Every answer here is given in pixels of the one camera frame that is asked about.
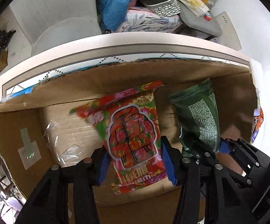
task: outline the orange and purple package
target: orange and purple package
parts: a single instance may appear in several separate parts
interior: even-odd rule
[[[160,81],[105,96],[72,109],[98,131],[112,158],[122,194],[151,185],[166,177],[153,91]]]

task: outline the green snack bag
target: green snack bag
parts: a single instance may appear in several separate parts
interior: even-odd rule
[[[181,130],[196,135],[213,152],[220,147],[219,118],[210,79],[168,97],[174,107]],[[191,156],[184,142],[183,156]]]

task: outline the brown cardboard piece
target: brown cardboard piece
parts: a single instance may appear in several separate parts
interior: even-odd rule
[[[69,116],[69,110],[104,95],[158,80],[165,85],[155,91],[160,133],[168,137],[173,147],[180,149],[176,119],[167,97],[206,78],[213,82],[221,136],[249,140],[257,98],[248,68],[213,61],[152,59],[75,71],[37,85],[30,94],[1,103],[0,154],[14,182],[28,197],[46,170],[57,162],[43,138],[50,120],[58,124],[51,132],[51,139],[58,136],[59,154],[77,144],[86,149],[82,157],[90,156],[101,146],[101,140],[84,120],[76,115]],[[36,140],[42,156],[27,170],[18,154],[18,149],[23,147],[22,128],[28,128],[30,139]],[[149,217],[137,219],[136,223],[172,222],[179,189],[173,190],[175,187],[167,179],[140,190],[115,195],[110,187],[114,177],[115,171],[110,167],[103,185],[94,188],[101,223],[113,223],[114,220],[132,223],[134,212],[148,210],[149,202],[155,211]]]

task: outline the floral snack bag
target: floral snack bag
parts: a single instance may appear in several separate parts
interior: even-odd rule
[[[166,177],[153,91],[160,81],[105,96],[70,111],[98,131],[112,158],[118,194],[143,188]]]

